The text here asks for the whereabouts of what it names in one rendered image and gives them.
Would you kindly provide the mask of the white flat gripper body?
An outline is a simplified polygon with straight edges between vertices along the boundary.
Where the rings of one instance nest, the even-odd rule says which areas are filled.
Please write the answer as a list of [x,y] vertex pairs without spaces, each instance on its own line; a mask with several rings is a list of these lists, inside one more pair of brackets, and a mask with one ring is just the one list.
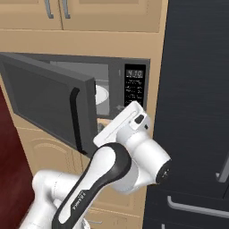
[[142,106],[137,101],[132,101],[124,110],[116,116],[93,140],[97,147],[108,142],[116,142],[117,133],[126,125],[133,130],[142,127],[143,120],[147,117]]

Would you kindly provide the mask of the white microwave turntable plate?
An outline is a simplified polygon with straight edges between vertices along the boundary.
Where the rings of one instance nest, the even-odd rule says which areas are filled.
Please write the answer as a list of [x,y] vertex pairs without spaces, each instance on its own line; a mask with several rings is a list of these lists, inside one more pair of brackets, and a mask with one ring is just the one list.
[[101,103],[103,103],[104,101],[106,101],[109,97],[109,93],[108,91],[101,87],[101,86],[96,86],[96,95],[95,95],[95,98],[96,98],[96,104],[99,105]]

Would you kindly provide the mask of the dark grey microwave oven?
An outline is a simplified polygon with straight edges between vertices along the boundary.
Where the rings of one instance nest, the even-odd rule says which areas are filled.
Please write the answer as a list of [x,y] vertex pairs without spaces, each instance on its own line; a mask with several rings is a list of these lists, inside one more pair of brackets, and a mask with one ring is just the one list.
[[92,77],[108,97],[97,104],[98,118],[113,119],[132,101],[147,108],[149,59],[85,55],[22,55]]

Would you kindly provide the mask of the dark grey microwave door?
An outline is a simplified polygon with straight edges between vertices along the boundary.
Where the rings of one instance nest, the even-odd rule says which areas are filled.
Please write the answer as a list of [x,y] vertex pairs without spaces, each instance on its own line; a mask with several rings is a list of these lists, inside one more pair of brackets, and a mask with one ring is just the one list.
[[93,155],[98,128],[92,77],[14,53],[0,53],[0,74],[13,111],[76,150],[70,94],[78,88],[88,134],[85,156]]

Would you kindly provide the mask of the black fridge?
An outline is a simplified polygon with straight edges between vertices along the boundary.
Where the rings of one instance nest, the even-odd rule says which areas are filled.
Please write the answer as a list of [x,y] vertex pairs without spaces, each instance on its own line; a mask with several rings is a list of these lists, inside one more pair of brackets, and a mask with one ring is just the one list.
[[172,158],[147,188],[143,229],[229,229],[229,218],[172,209],[173,202],[229,212],[229,0],[169,0],[154,140]]

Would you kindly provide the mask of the beige drawer front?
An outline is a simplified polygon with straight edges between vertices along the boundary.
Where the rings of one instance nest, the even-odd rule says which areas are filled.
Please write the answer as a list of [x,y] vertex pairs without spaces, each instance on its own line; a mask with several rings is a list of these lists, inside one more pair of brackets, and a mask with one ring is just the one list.
[[103,224],[89,224],[91,229],[141,229],[142,222],[138,216],[128,216],[105,211],[89,210],[86,220],[103,221]]

